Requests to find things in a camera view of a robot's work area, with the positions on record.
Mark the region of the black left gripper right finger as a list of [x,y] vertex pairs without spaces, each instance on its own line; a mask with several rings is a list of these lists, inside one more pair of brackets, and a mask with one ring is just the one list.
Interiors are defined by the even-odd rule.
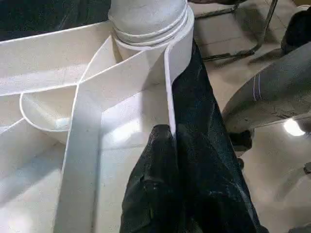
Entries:
[[215,148],[186,126],[179,128],[177,148],[187,211],[202,232],[245,232],[243,200]]

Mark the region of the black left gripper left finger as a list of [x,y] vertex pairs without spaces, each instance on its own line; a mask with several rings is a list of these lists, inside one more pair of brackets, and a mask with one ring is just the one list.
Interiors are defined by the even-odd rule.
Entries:
[[129,176],[121,207],[122,233],[178,232],[182,195],[177,156],[168,125],[153,127]]

